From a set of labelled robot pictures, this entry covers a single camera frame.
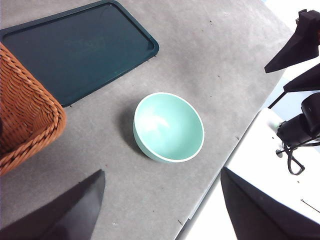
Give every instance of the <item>gray table surface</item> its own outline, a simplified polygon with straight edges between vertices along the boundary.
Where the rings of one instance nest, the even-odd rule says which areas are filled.
[[[1,27],[92,2],[2,0]],[[1,178],[2,227],[103,169],[93,240],[174,239],[280,79],[264,66],[291,32],[261,0],[120,3],[158,41],[157,57],[65,108],[63,135]],[[159,163],[135,144],[135,107],[154,92],[177,94],[200,114],[205,140],[194,159]]]

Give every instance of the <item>dark green tray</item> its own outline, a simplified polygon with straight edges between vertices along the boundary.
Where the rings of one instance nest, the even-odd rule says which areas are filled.
[[[155,56],[155,39],[116,1],[0,30],[1,42],[63,107]]]

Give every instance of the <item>wicker basket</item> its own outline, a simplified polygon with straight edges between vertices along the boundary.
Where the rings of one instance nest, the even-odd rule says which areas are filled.
[[[0,176],[61,135],[66,114],[58,101],[0,43]]]

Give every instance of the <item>bowl rim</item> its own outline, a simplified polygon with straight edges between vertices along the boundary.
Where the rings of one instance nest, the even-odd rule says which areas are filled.
[[[164,157],[158,153],[156,153],[155,151],[153,151],[146,143],[145,141],[143,140],[143,138],[141,138],[141,136],[139,135],[139,132],[136,128],[136,115],[137,115],[137,112],[140,108],[140,106],[142,105],[142,103],[147,100],[148,98],[152,97],[152,96],[155,96],[155,95],[170,95],[170,96],[173,96],[175,98],[178,98],[180,100],[182,100],[183,102],[185,102],[196,114],[196,116],[198,117],[199,121],[200,121],[200,124],[201,124],[201,130],[202,130],[202,140],[201,140],[201,144],[198,148],[198,150],[191,156],[187,157],[187,158],[184,158],[184,159],[179,159],[179,160],[175,160],[175,159],[171,159],[171,158],[167,158],[167,157]],[[152,93],[152,94],[149,94],[147,96],[145,96],[138,104],[138,106],[136,107],[135,111],[134,111],[134,117],[133,117],[133,124],[134,124],[134,128],[135,128],[135,132],[137,134],[137,136],[139,137],[139,140],[141,141],[141,143],[143,144],[143,146],[149,151],[151,152],[154,156],[156,156],[157,158],[161,159],[162,161],[165,161],[165,162],[170,162],[170,163],[182,163],[182,162],[186,162],[190,159],[193,159],[199,152],[200,150],[202,149],[203,145],[204,145],[204,141],[205,141],[205,128],[204,128],[204,124],[202,122],[202,119],[200,117],[200,115],[198,114],[197,110],[185,99],[183,99],[182,97],[178,96],[178,95],[175,95],[173,93],[169,93],[169,92],[155,92],[155,93]]]

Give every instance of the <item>bowl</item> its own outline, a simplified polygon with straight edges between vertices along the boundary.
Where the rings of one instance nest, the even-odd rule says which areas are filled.
[[[156,92],[138,104],[133,119],[133,135],[149,158],[180,163],[200,152],[205,130],[199,114],[190,103],[171,93]]]

